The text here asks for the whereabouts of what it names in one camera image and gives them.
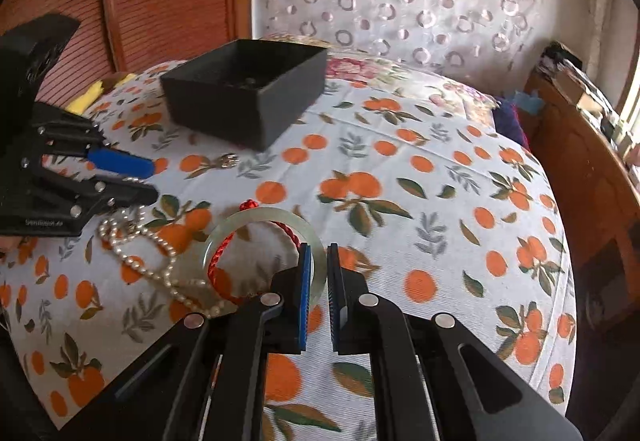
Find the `red braided cord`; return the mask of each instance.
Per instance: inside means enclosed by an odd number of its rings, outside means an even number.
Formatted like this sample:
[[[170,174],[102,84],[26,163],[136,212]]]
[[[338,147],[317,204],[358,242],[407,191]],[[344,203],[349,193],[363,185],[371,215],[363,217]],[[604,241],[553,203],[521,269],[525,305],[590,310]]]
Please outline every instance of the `red braided cord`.
[[[245,202],[240,204],[240,211],[249,210],[250,208],[257,208],[257,207],[258,207],[257,202],[255,202],[253,199],[247,199]],[[293,242],[293,244],[296,246],[296,249],[300,247],[300,239],[295,235],[295,233],[293,233],[291,228],[289,228],[287,225],[283,223],[276,223],[273,220],[272,220],[272,223],[282,228],[282,230],[291,239],[291,242]],[[220,296],[222,296],[226,300],[229,300],[230,302],[233,302],[236,305],[240,305],[244,301],[244,298],[234,297],[233,295],[230,294],[230,288],[223,288],[223,287],[220,287],[221,284],[216,284],[216,272],[218,270],[218,266],[217,266],[218,261],[220,260],[220,257],[222,256],[223,252],[225,251],[226,246],[229,245],[229,243],[231,242],[235,234],[236,234],[235,231],[229,234],[229,236],[226,237],[224,241],[222,241],[222,244],[218,246],[218,249],[213,254],[213,257],[211,257],[211,260],[209,261],[209,267],[207,267],[207,278],[209,278],[211,285],[220,294]]]

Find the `hand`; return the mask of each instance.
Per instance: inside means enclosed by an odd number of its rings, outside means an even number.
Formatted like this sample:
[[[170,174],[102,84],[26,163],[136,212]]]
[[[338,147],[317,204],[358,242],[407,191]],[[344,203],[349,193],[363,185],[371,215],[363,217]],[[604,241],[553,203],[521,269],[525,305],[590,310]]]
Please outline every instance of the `hand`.
[[[9,253],[20,244],[22,237],[0,237],[0,253]]]

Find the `floral pillow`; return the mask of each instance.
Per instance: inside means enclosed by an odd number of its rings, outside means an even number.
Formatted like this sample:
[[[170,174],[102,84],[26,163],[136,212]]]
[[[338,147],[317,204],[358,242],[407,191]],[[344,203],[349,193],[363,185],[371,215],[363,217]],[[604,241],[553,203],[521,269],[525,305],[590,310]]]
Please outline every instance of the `floral pillow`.
[[[332,48],[330,43],[313,37],[274,34],[262,39],[326,47],[329,49],[327,78],[356,82],[401,98],[430,100],[451,114],[495,129],[492,109],[497,104],[494,99],[450,78],[365,52]]]

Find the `tablecloth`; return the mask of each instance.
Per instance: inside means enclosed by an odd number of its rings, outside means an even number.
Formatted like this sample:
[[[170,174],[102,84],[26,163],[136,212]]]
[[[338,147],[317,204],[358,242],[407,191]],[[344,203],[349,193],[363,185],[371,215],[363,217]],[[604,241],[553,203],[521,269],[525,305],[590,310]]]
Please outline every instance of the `tablecloth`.
[[[175,126],[149,69],[88,115],[117,147],[153,158],[161,199],[145,214],[180,253],[176,273],[202,274],[207,234],[252,198],[308,220],[342,265],[406,313],[450,312],[563,413],[575,357],[575,296],[562,221],[542,166],[489,127],[428,100],[362,81],[327,81],[318,101],[264,153]],[[240,156],[220,170],[223,153]],[[49,158],[87,177],[94,166]],[[0,261],[0,301],[24,372],[58,427],[186,314],[163,288],[121,266],[97,238],[29,239]],[[166,259],[143,239],[146,267]],[[296,263],[281,230],[249,225],[219,266],[236,295],[262,291]],[[193,294],[206,303],[210,290]],[[332,353],[326,294],[310,311],[306,353],[271,355],[264,438],[375,436],[365,356]]]

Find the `open black box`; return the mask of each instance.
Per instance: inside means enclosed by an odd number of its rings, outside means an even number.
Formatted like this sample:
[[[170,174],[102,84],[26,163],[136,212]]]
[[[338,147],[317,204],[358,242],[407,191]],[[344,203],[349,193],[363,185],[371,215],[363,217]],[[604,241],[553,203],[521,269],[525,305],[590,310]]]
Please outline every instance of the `open black box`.
[[[324,90],[327,50],[235,40],[161,77],[180,125],[263,151]]]

